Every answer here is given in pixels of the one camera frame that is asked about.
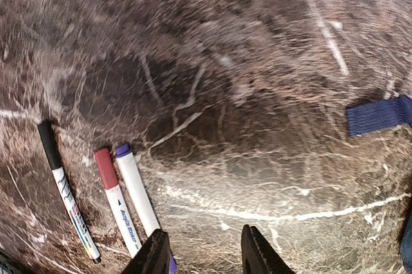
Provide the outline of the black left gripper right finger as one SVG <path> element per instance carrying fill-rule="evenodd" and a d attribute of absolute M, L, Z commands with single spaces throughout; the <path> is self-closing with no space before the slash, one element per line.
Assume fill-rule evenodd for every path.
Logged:
<path fill-rule="evenodd" d="M 295 273 L 255 226 L 246 224 L 242 229 L 241 256 L 244 274 Z"/>

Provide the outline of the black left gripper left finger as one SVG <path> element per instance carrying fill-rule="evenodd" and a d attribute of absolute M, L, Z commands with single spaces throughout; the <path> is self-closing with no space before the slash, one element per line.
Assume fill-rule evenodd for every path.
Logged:
<path fill-rule="evenodd" d="M 168 274 L 169 267 L 169 236 L 156 229 L 121 274 Z"/>

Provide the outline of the purple tip white marker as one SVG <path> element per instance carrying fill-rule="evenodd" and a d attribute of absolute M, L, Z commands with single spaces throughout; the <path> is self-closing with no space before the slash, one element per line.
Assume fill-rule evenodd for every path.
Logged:
<path fill-rule="evenodd" d="M 149 238 L 156 229 L 161 229 L 161 227 L 129 144 L 126 143 L 116 148 L 116 162 L 145 234 Z M 169 273 L 176 273 L 177 269 L 176 261 L 170 250 Z"/>

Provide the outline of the red cap marker pen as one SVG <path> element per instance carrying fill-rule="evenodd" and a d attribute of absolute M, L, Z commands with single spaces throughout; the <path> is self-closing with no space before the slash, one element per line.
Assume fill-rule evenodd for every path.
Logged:
<path fill-rule="evenodd" d="M 110 151 L 108 148 L 101 148 L 96 150 L 94 155 L 111 211 L 126 248 L 133 258 L 137 255 L 142 244 L 120 188 Z"/>

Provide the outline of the black marker pen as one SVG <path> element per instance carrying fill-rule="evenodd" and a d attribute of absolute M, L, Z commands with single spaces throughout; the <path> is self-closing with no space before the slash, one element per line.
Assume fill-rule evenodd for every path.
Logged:
<path fill-rule="evenodd" d="M 86 223 L 80 213 L 78 204 L 71 192 L 70 184 L 66 177 L 57 142 L 55 140 L 52 123 L 49 120 L 43 120 L 37 125 L 37 128 L 46 158 L 66 211 L 71 219 L 77 235 L 79 236 L 81 244 L 88 254 L 88 257 L 95 264 L 98 264 L 101 262 L 100 252 L 91 237 Z"/>

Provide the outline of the navy blue student backpack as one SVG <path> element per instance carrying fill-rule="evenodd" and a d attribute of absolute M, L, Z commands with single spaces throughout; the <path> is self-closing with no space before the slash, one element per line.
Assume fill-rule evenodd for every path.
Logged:
<path fill-rule="evenodd" d="M 411 125 L 411 99 L 400 95 L 349 107 L 346 110 L 346 121 L 351 138 L 402 124 Z M 405 271 L 411 273 L 411 213 L 408 213 L 400 240 L 400 255 Z"/>

